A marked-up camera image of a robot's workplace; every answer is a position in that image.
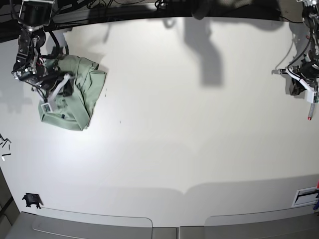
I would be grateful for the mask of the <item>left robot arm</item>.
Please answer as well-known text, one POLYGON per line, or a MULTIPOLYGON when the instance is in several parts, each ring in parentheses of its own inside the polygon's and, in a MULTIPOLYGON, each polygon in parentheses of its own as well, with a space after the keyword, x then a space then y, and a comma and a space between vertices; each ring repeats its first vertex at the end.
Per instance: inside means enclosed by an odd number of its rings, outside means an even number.
POLYGON ((280 70, 281 74, 291 77, 291 96, 319 91, 319 2, 303 0, 302 4, 302 21, 309 30, 308 43, 286 68, 280 70))

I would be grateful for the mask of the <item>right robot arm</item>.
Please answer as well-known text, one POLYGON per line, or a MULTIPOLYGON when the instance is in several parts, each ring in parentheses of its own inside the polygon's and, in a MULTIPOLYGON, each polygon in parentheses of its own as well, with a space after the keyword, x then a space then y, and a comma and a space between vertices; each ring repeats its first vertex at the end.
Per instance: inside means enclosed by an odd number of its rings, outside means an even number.
POLYGON ((62 57, 60 44, 51 31, 55 47, 51 54, 43 55, 41 47, 46 42, 44 28, 50 25, 57 11, 53 0, 23 0, 17 12, 15 3, 10 1, 12 16, 20 27, 18 53, 12 75, 20 82, 31 85, 45 102, 54 100, 57 95, 68 97, 73 94, 74 74, 63 71, 58 66, 62 57))

